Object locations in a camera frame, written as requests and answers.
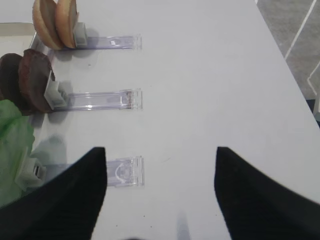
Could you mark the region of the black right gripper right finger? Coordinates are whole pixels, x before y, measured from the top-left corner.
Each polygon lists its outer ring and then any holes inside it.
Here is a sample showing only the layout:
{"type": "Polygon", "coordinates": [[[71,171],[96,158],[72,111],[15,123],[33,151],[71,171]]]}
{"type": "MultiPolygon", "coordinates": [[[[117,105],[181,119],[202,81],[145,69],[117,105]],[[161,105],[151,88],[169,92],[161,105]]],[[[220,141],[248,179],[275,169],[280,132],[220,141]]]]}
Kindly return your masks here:
{"type": "Polygon", "coordinates": [[[214,192],[233,240],[318,240],[320,205],[268,177],[228,147],[216,151],[214,192]]]}

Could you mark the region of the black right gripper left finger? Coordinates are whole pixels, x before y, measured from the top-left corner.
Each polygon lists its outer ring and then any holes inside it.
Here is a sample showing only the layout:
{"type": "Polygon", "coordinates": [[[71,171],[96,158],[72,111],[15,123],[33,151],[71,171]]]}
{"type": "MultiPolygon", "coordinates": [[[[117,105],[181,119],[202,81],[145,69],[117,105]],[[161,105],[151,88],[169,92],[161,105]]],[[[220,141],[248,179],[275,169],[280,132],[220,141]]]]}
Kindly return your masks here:
{"type": "Polygon", "coordinates": [[[0,210],[2,240],[89,240],[107,190],[106,151],[94,147],[60,175],[0,210]]]}

